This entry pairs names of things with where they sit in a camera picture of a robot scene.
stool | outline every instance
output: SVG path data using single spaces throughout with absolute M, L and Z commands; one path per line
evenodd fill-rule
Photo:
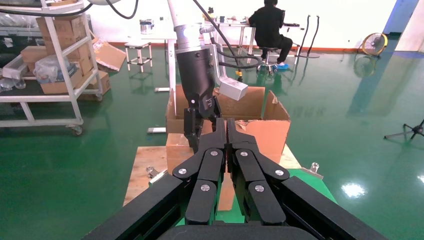
M 148 46 L 150 57 L 143 57 L 142 49 Z M 128 55 L 128 49 L 137 49 L 137 57 L 130 60 Z M 141 43 L 141 42 L 128 42 L 125 43 L 125 52 L 126 52 L 126 63 L 128 65 L 128 71 L 130 70 L 130 65 L 139 65 L 141 72 L 144 73 L 143 65 L 150 62 L 150 67 L 153 67 L 152 59 L 152 43 Z
M 268 70 L 268 73 L 270 75 L 273 75 L 274 73 L 276 73 L 278 71 L 278 66 L 276 63 L 269 63 L 269 59 L 270 59 L 270 53 L 277 51 L 278 47 L 265 47 L 265 46 L 261 46 L 259 47 L 260 50 L 268 50 L 268 53 L 266 54 L 266 60 L 265 62 L 261 63 L 259 66 L 257 66 L 256 72 L 258 73 L 262 66 L 265 66 L 266 69 Z

white table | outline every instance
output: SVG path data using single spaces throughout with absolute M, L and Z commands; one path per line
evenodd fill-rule
M 142 40 L 164 40 L 167 42 L 168 50 L 168 70 L 169 70 L 169 87 L 158 87 L 155 92 L 170 92 L 173 90 L 174 103 L 177 102 L 175 95 L 176 88 L 176 66 L 175 66 L 175 44 L 177 43 L 177 34 L 174 31 L 157 30 L 152 34 L 140 34 L 135 38 Z M 147 130 L 148 133 L 166 133 L 165 127 L 151 127 Z

caster wheel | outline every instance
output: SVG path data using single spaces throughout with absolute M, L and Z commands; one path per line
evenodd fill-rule
M 72 134 L 73 134 L 75 137 L 79 137 L 79 136 L 81 136 L 81 135 L 83 134 L 83 132 L 84 132 L 84 128 L 83 128 L 82 126 L 74 126 L 74 127 L 72 128 Z
M 96 94 L 95 97 L 97 98 L 97 102 L 101 102 L 103 100 L 103 95 Z

yellow fan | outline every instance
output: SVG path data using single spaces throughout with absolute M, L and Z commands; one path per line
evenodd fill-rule
M 362 42 L 362 51 L 371 56 L 379 56 L 387 47 L 389 40 L 383 33 L 368 35 Z

white wall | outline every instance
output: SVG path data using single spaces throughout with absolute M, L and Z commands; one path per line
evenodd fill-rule
M 424 0 L 419 0 L 408 25 L 400 36 L 396 51 L 423 51 L 424 43 Z
M 191 0 L 178 1 L 184 1 L 184 5 L 187 5 L 187 14 L 202 14 Z M 135 0 L 122 0 L 115 6 L 123 14 L 130 15 L 134 2 Z M 213 7 L 216 16 L 251 16 L 255 10 L 263 6 L 262 0 L 199 0 L 199 2 L 206 10 L 208 7 Z M 316 29 L 316 15 L 319 15 L 320 26 L 314 47 L 344 49 L 357 48 L 367 35 L 381 33 L 396 0 L 280 0 L 279 2 L 277 7 L 286 10 L 286 23 L 298 23 L 306 27 L 307 16 L 311 15 L 305 46 L 311 44 Z M 128 36 L 140 33 L 140 19 L 170 17 L 166 0 L 140 0 L 138 5 L 138 12 L 131 20 L 119 17 L 109 6 L 93 6 L 88 13 L 91 15 L 94 33 L 110 42 L 127 42 L 130 39 Z M 238 29 L 223 28 L 222 31 L 231 44 L 238 42 L 240 36 Z M 291 30 L 288 36 L 300 44 L 303 34 L 303 31 Z M 250 31 L 246 31 L 245 36 L 244 42 L 247 44 L 250 40 Z

